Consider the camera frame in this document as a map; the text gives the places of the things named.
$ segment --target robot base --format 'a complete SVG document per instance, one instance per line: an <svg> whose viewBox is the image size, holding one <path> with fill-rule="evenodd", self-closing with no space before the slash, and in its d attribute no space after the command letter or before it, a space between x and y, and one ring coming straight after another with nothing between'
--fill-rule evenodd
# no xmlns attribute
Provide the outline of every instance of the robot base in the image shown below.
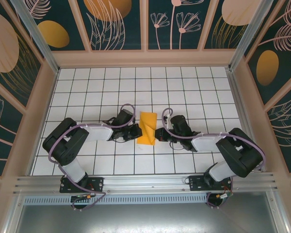
<svg viewBox="0 0 291 233"><path fill-rule="evenodd" d="M60 179L60 193L87 193L83 190L77 188L64 176ZM102 192L103 188L103 177L92 177L87 179L87 185L84 187L89 190L93 190L96 192Z"/></svg>

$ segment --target yellow object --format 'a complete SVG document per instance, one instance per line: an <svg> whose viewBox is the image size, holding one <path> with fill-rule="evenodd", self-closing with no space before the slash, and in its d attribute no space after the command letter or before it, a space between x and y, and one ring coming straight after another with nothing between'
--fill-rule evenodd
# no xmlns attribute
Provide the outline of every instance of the yellow object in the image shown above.
<svg viewBox="0 0 291 233"><path fill-rule="evenodd" d="M131 10L131 0L84 0L84 4L93 16L103 21L115 21L116 9L122 18L127 16Z"/></svg>
<svg viewBox="0 0 291 233"><path fill-rule="evenodd" d="M137 144L155 145L157 113L140 113L139 126L142 130L142 136L138 137Z"/></svg>
<svg viewBox="0 0 291 233"><path fill-rule="evenodd" d="M59 23L46 20L39 23L38 28L48 45L62 48L69 44L69 35Z"/></svg>
<svg viewBox="0 0 291 233"><path fill-rule="evenodd" d="M276 77L279 68L279 59L275 52L264 51L259 57L257 64L257 79L263 85L269 85Z"/></svg>

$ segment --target white tile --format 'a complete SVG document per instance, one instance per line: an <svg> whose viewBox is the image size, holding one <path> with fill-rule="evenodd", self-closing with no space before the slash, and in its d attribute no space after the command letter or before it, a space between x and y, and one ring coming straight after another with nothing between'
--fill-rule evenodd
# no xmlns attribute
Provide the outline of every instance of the white tile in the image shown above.
<svg viewBox="0 0 291 233"><path fill-rule="evenodd" d="M135 68L121 68L121 79L135 79Z"/></svg>
<svg viewBox="0 0 291 233"><path fill-rule="evenodd" d="M194 173L194 160L192 154L175 154L176 173Z"/></svg>
<svg viewBox="0 0 291 233"><path fill-rule="evenodd" d="M109 120L117 116L117 106L102 106L100 113L100 121Z"/></svg>
<svg viewBox="0 0 291 233"><path fill-rule="evenodd" d="M224 119L224 124L227 132L230 132L234 128L242 128L239 119Z"/></svg>
<svg viewBox="0 0 291 233"><path fill-rule="evenodd" d="M168 104L167 91L153 91L152 92L152 103L153 104Z"/></svg>
<svg viewBox="0 0 291 233"><path fill-rule="evenodd" d="M78 68L74 74L74 80L89 79L89 68Z"/></svg>
<svg viewBox="0 0 291 233"><path fill-rule="evenodd" d="M101 105L102 92L87 92L85 105Z"/></svg>
<svg viewBox="0 0 291 233"><path fill-rule="evenodd" d="M85 142L78 155L95 155L97 141Z"/></svg>
<svg viewBox="0 0 291 233"><path fill-rule="evenodd" d="M184 91L185 102L187 104L200 104L202 99L200 96L200 91Z"/></svg>
<svg viewBox="0 0 291 233"><path fill-rule="evenodd" d="M153 79L165 79L166 68L165 67L151 67L151 78Z"/></svg>
<svg viewBox="0 0 291 233"><path fill-rule="evenodd" d="M67 107L51 107L48 121L62 121L65 118Z"/></svg>
<svg viewBox="0 0 291 233"><path fill-rule="evenodd" d="M55 93L51 106L67 106L69 93Z"/></svg>
<svg viewBox="0 0 291 233"><path fill-rule="evenodd" d="M184 91L168 91L170 104L185 104Z"/></svg>
<svg viewBox="0 0 291 233"><path fill-rule="evenodd" d="M120 80L105 80L103 85L103 91L118 91Z"/></svg>
<svg viewBox="0 0 291 233"><path fill-rule="evenodd" d="M224 67L211 67L212 76L214 78L224 78L227 77Z"/></svg>
<svg viewBox="0 0 291 233"><path fill-rule="evenodd" d="M195 170L196 172L205 172L213 165L211 153L197 153L194 154Z"/></svg>
<svg viewBox="0 0 291 233"><path fill-rule="evenodd" d="M102 105L117 105L118 92L104 92L102 93Z"/></svg>
<svg viewBox="0 0 291 233"><path fill-rule="evenodd" d="M186 105L188 109L188 119L204 119L204 109L202 104Z"/></svg>
<svg viewBox="0 0 291 233"><path fill-rule="evenodd" d="M104 79L105 68L92 68L89 79Z"/></svg>
<svg viewBox="0 0 291 233"><path fill-rule="evenodd" d="M120 91L135 91L135 80L134 79L120 80Z"/></svg>
<svg viewBox="0 0 291 233"><path fill-rule="evenodd" d="M84 106L86 93L71 93L68 106Z"/></svg>
<svg viewBox="0 0 291 233"><path fill-rule="evenodd" d="M58 81L56 84L55 92L70 92L72 86L72 81L63 80Z"/></svg>
<svg viewBox="0 0 291 233"><path fill-rule="evenodd" d="M206 118L222 118L220 106L218 104L204 104Z"/></svg>
<svg viewBox="0 0 291 233"><path fill-rule="evenodd" d="M99 120L100 106L85 106L82 120Z"/></svg>
<svg viewBox="0 0 291 233"><path fill-rule="evenodd" d="M169 146L169 142L160 142L156 140L154 146L154 153L155 154L172 154L173 149Z"/></svg>
<svg viewBox="0 0 291 233"><path fill-rule="evenodd" d="M209 133L224 133L225 127L222 119L206 119Z"/></svg>
<svg viewBox="0 0 291 233"><path fill-rule="evenodd" d="M201 91L203 104L205 103L219 103L216 91Z"/></svg>
<svg viewBox="0 0 291 233"><path fill-rule="evenodd" d="M113 155L115 154L115 142L97 141L96 155Z"/></svg>
<svg viewBox="0 0 291 233"><path fill-rule="evenodd" d="M220 104L223 118L238 118L236 106L234 104Z"/></svg>
<svg viewBox="0 0 291 233"><path fill-rule="evenodd" d="M103 80L90 80L88 81L88 92L102 92Z"/></svg>
<svg viewBox="0 0 291 233"><path fill-rule="evenodd" d="M43 137L46 138L50 135L51 132L61 123L61 121L58 122L47 122L45 124L45 129L43 132Z"/></svg>
<svg viewBox="0 0 291 233"><path fill-rule="evenodd" d="M201 90L215 90L213 79L198 79Z"/></svg>
<svg viewBox="0 0 291 233"><path fill-rule="evenodd" d="M219 103L234 103L231 91L217 91Z"/></svg>
<svg viewBox="0 0 291 233"><path fill-rule="evenodd" d="M135 92L120 92L118 105L125 103L135 104Z"/></svg>
<svg viewBox="0 0 291 233"><path fill-rule="evenodd" d="M71 92L86 92L88 80L74 80Z"/></svg>
<svg viewBox="0 0 291 233"><path fill-rule="evenodd" d="M167 91L167 79L152 79L152 91Z"/></svg>
<svg viewBox="0 0 291 233"><path fill-rule="evenodd" d="M73 80L75 69L61 69L58 80Z"/></svg>
<svg viewBox="0 0 291 233"><path fill-rule="evenodd" d="M174 110L173 116L183 115L186 119L188 118L188 115L186 113L186 106L184 104L183 105L171 104L170 108Z"/></svg>
<svg viewBox="0 0 291 233"><path fill-rule="evenodd" d="M47 156L38 156L35 162L34 176L50 176L53 174L54 164L51 163Z"/></svg>
<svg viewBox="0 0 291 233"><path fill-rule="evenodd" d="M196 67L196 71L199 78L212 78L210 67Z"/></svg>
<svg viewBox="0 0 291 233"><path fill-rule="evenodd" d="M113 175L114 155L96 156L94 175Z"/></svg>
<svg viewBox="0 0 291 233"><path fill-rule="evenodd" d="M168 91L182 91L182 79L167 79Z"/></svg>
<svg viewBox="0 0 291 233"><path fill-rule="evenodd" d="M95 156L90 155L90 156L78 156L77 157L80 166L84 169L84 171L88 175L92 175L94 171L94 161L95 161Z"/></svg>
<svg viewBox="0 0 291 233"><path fill-rule="evenodd" d="M134 154L135 141L131 140L124 143L115 144L115 154Z"/></svg>
<svg viewBox="0 0 291 233"><path fill-rule="evenodd" d="M119 79L120 68L106 68L105 79Z"/></svg>
<svg viewBox="0 0 291 233"><path fill-rule="evenodd" d="M183 86L185 91L199 90L198 79L183 79Z"/></svg>
<svg viewBox="0 0 291 233"><path fill-rule="evenodd" d="M135 156L135 174L153 174L154 158L153 155Z"/></svg>
<svg viewBox="0 0 291 233"><path fill-rule="evenodd" d="M182 78L180 67L166 67L167 78Z"/></svg>
<svg viewBox="0 0 291 233"><path fill-rule="evenodd" d="M150 67L137 67L136 78L137 79L150 79L151 78Z"/></svg>
<svg viewBox="0 0 291 233"><path fill-rule="evenodd" d="M188 120L189 126L192 131L208 133L207 124L205 119Z"/></svg>
<svg viewBox="0 0 291 233"><path fill-rule="evenodd" d="M66 118L70 117L75 121L81 121L82 116L83 116L83 106L77 106L77 107L68 107L67 108L67 113L66 113Z"/></svg>
<svg viewBox="0 0 291 233"><path fill-rule="evenodd" d="M197 78L195 67L181 67L183 78Z"/></svg>
<svg viewBox="0 0 291 233"><path fill-rule="evenodd" d="M172 154L156 154L154 159L156 174L175 173L174 156Z"/></svg>
<svg viewBox="0 0 291 233"><path fill-rule="evenodd" d="M225 161L225 159L221 153L213 153L213 160L215 163L220 163L220 162Z"/></svg>
<svg viewBox="0 0 291 233"><path fill-rule="evenodd" d="M136 105L152 104L150 91L136 92Z"/></svg>
<svg viewBox="0 0 291 233"><path fill-rule="evenodd" d="M136 120L140 120L140 113L151 113L152 106L151 105L136 105Z"/></svg>
<svg viewBox="0 0 291 233"><path fill-rule="evenodd" d="M161 120L162 119L162 112L166 108L168 108L168 105L154 105L153 106L153 112L157 113L157 120Z"/></svg>
<svg viewBox="0 0 291 233"><path fill-rule="evenodd" d="M135 140L135 154L153 154L153 146L138 144Z"/></svg>
<svg viewBox="0 0 291 233"><path fill-rule="evenodd" d="M151 80L150 79L136 80L136 91L151 91Z"/></svg>
<svg viewBox="0 0 291 233"><path fill-rule="evenodd" d="M114 164L115 175L134 174L134 156L133 155L116 155Z"/></svg>
<svg viewBox="0 0 291 233"><path fill-rule="evenodd" d="M215 89L217 90L230 90L228 79L213 79L215 84Z"/></svg>

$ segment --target mounting plate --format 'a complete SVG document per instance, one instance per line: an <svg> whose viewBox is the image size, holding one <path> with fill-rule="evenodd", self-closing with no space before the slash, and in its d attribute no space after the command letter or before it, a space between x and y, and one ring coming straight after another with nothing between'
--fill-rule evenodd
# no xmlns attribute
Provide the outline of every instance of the mounting plate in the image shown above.
<svg viewBox="0 0 291 233"><path fill-rule="evenodd" d="M222 180L221 182L217 182L214 184L213 187L209 187L205 182L204 182L204 176L189 176L189 185L190 185L190 190L191 191L224 191L224 185L231 189L232 188L232 183L231 183L231 178L226 178Z"/></svg>
<svg viewBox="0 0 291 233"><path fill-rule="evenodd" d="M62 177L60 181L60 193L86 193L74 186L66 177ZM85 188L97 192L102 192L103 177L89 177L87 180L87 186Z"/></svg>

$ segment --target white grid floor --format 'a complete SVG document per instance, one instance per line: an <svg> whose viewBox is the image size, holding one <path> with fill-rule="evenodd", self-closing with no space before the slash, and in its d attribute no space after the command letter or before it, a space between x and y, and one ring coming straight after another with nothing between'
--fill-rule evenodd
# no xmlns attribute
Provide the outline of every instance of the white grid floor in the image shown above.
<svg viewBox="0 0 291 233"><path fill-rule="evenodd" d="M224 67L137 67L61 69L48 117L38 145L32 175L62 175L50 163L43 140L66 117L100 122L115 117L124 103L140 112L158 113L171 107L184 115L192 130L228 132L241 127ZM223 157L219 153L192 153L169 143L155 146L135 141L85 143L78 160L89 175L172 174L204 172Z"/></svg>

